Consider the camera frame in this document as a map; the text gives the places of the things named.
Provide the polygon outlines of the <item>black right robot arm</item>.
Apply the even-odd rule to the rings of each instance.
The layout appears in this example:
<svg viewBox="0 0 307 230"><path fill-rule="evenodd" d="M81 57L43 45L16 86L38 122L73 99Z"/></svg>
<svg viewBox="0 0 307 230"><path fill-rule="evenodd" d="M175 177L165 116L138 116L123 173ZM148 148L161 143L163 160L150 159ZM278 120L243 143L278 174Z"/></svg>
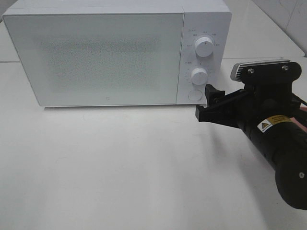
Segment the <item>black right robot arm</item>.
<svg viewBox="0 0 307 230"><path fill-rule="evenodd" d="M237 63L231 79L244 88L226 94L208 84L207 106L196 107L196 118L241 129L275 170L282 199L307 208L307 113L305 102L292 91L302 73L290 60Z"/></svg>

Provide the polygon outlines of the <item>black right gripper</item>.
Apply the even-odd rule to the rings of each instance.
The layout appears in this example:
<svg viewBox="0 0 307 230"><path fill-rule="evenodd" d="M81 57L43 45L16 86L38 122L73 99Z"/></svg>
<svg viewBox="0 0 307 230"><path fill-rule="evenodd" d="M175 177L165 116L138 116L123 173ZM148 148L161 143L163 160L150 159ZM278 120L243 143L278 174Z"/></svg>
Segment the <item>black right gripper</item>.
<svg viewBox="0 0 307 230"><path fill-rule="evenodd" d="M301 134L302 129L291 120L302 119L301 99L292 90L293 82L301 76L301 66L290 61L253 69L255 72L248 74L248 68L243 68L244 88L226 96L225 91L207 84L207 107L196 106L197 120L240 128L247 134ZM222 104L217 104L223 97Z"/></svg>

